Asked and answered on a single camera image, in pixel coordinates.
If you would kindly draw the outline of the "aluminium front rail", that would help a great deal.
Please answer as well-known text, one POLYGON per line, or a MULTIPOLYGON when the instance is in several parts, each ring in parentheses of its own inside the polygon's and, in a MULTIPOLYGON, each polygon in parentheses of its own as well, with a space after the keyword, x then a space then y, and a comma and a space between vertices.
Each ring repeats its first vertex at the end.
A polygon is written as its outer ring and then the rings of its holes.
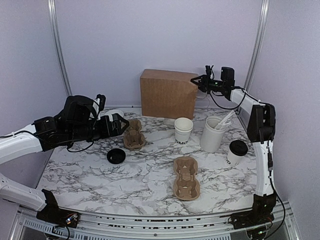
POLYGON ((20 207, 10 230, 10 240, 299 240, 297 224, 288 202, 278 203, 273 219, 257 225, 238 223, 243 210, 202 215, 133 216, 78 212, 77 226, 68 228, 37 218, 20 207))

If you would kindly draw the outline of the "right aluminium frame post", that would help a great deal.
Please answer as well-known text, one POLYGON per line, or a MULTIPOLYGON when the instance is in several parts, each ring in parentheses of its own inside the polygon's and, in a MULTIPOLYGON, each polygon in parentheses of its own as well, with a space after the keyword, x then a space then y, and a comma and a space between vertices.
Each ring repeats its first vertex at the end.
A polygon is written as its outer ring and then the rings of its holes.
POLYGON ((257 66, 257 62, 259 59, 259 55, 262 50, 264 36, 266 32, 267 27, 267 21, 268 21, 268 13, 270 9, 270 0, 262 0, 261 2, 261 8, 260 8, 260 14, 258 19, 258 25, 257 25, 257 32, 256 37, 253 45, 253 51, 251 55, 250 64, 248 67, 247 75, 245 78, 244 88, 247 92, 249 92, 252 83, 254 81, 254 75, 255 70, 257 66))

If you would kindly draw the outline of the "black plastic cup lid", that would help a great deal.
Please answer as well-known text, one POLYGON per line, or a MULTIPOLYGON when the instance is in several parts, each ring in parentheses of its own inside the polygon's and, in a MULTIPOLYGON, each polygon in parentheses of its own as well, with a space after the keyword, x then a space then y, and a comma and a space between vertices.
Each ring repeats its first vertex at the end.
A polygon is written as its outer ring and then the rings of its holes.
POLYGON ((229 145, 229 150, 237 156, 245 156, 248 153, 248 146, 242 140, 234 140, 229 145))
POLYGON ((113 165, 121 164, 126 159, 126 153, 120 148, 111 149, 106 156, 107 160, 113 165))

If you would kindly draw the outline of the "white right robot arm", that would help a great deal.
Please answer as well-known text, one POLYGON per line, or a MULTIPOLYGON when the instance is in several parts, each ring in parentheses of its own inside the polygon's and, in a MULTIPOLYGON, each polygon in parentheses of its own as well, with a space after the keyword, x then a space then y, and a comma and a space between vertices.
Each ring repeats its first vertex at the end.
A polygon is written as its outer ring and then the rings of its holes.
POLYGON ((209 75, 200 75, 190 80, 201 92, 221 93, 237 108, 249 114, 247 137, 256 156, 257 183, 253 195, 252 209, 246 214, 252 224, 258 224, 270 215, 276 205, 274 187, 273 144, 276 131, 276 111, 272 104, 261 102, 250 96, 230 80, 213 80, 209 75))

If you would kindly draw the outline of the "brown paper takeout bag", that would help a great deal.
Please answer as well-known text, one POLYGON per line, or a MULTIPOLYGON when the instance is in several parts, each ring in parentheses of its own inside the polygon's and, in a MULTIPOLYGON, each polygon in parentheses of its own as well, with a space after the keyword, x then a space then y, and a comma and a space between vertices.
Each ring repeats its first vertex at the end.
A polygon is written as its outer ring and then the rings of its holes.
POLYGON ((177 119, 194 118, 198 86, 196 73, 145 69, 140 76, 143 116, 177 119))

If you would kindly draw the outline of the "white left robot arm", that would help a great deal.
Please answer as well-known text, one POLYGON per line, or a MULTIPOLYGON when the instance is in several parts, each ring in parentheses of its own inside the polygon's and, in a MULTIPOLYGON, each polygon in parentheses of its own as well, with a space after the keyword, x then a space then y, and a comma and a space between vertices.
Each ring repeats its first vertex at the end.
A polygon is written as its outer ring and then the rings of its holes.
POLYGON ((35 189, 50 151, 73 143, 89 143, 121 135, 129 121, 115 113, 81 123, 60 117, 45 117, 0 138, 0 197, 35 211, 53 223, 63 219, 50 191, 35 189))

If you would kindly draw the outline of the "white paper cup stack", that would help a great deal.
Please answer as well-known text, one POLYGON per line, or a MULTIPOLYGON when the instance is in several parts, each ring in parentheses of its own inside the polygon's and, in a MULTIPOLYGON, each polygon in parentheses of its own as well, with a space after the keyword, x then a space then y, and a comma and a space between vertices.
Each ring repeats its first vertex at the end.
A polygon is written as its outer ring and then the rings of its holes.
POLYGON ((186 145, 193 130, 194 123, 186 117, 177 118, 174 121, 175 142, 178 145, 186 145))

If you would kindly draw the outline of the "white wrapped stirrer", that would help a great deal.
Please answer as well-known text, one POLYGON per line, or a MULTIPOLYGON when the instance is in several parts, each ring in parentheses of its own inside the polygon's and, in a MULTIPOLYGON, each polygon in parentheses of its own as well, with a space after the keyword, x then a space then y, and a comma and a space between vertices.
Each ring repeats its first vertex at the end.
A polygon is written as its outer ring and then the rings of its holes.
POLYGON ((224 130, 226 129, 231 123, 230 120, 235 115, 235 111, 231 110, 215 127, 215 130, 224 130))

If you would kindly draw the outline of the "red paper bowl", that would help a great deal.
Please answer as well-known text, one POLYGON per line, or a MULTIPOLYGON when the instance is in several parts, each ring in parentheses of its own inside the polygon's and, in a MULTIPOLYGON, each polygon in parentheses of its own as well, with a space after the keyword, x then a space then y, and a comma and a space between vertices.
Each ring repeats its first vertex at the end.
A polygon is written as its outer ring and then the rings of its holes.
POLYGON ((119 109, 112 109, 106 111, 103 115, 108 116, 110 121, 113 121, 115 118, 113 117, 114 114, 118 114, 121 117, 124 117, 124 112, 119 109))

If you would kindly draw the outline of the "white ribbed holder cup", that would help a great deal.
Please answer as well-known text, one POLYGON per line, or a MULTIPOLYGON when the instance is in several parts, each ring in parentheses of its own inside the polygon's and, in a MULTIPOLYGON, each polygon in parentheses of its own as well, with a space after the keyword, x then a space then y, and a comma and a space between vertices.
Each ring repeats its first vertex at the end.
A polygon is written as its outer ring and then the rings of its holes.
POLYGON ((200 147, 208 153, 215 153, 221 145, 223 136, 228 127, 215 129, 222 119, 217 116, 209 116, 205 120, 204 128, 200 138, 200 147))

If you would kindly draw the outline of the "white paper coffee cup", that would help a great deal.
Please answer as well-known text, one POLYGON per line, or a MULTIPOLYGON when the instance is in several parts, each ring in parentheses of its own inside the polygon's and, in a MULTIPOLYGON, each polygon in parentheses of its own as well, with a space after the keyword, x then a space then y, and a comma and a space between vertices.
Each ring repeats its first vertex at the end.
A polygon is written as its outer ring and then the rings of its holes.
POLYGON ((244 156, 244 153, 233 152, 229 150, 226 157, 226 164, 228 166, 236 166, 244 158, 244 156))

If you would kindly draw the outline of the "aluminium frame post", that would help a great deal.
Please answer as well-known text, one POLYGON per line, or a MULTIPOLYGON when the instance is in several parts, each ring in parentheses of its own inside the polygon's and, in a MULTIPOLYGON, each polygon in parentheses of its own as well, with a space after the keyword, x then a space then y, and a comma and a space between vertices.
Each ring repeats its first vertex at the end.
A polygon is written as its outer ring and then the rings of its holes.
POLYGON ((59 31, 59 24, 58 24, 58 16, 57 16, 57 10, 56 10, 56 1, 55 0, 48 0, 48 13, 49 13, 49 21, 52 29, 53 34, 53 42, 55 46, 55 51, 57 55, 58 65, 62 77, 63 86, 66 92, 67 97, 70 97, 73 95, 65 59, 63 55, 63 48, 61 44, 61 38, 60 38, 60 31, 59 31))
POLYGON ((268 21, 268 13, 270 9, 270 0, 262 0, 261 2, 261 8, 260 8, 260 14, 258 19, 258 25, 257 25, 257 32, 256 37, 253 45, 253 51, 251 55, 250 64, 248 67, 247 75, 245 78, 244 88, 247 92, 249 92, 252 83, 254 81, 254 75, 255 70, 257 66, 257 62, 259 59, 259 55, 262 50, 264 36, 266 32, 267 27, 267 21, 268 21))

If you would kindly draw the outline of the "left aluminium frame post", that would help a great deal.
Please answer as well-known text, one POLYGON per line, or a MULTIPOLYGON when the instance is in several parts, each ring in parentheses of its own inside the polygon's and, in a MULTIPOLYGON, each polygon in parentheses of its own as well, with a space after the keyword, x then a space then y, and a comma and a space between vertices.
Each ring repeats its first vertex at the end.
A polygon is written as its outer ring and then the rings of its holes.
POLYGON ((60 31, 59 31, 59 24, 58 24, 58 16, 57 16, 57 10, 56 10, 56 1, 55 0, 48 0, 48 13, 49 13, 49 21, 52 29, 53 34, 53 42, 55 46, 55 51, 57 55, 58 65, 62 77, 63 86, 66 92, 67 97, 70 97, 73 95, 65 59, 63 55, 63 48, 61 44, 61 38, 60 38, 60 31))

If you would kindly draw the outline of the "brown cardboard cup carrier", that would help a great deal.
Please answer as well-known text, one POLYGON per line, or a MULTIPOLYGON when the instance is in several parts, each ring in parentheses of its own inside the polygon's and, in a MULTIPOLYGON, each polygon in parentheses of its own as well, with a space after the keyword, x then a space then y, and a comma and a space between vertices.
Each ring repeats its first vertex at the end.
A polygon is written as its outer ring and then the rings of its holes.
POLYGON ((123 135, 124 147, 130 151, 140 150, 145 144, 146 139, 143 133, 141 133, 142 124, 138 119, 132 119, 129 121, 129 127, 125 130, 123 135))
POLYGON ((182 201, 193 201, 200 196, 200 183, 196 179, 198 162, 190 156, 178 157, 173 162, 176 179, 173 183, 174 195, 182 201))

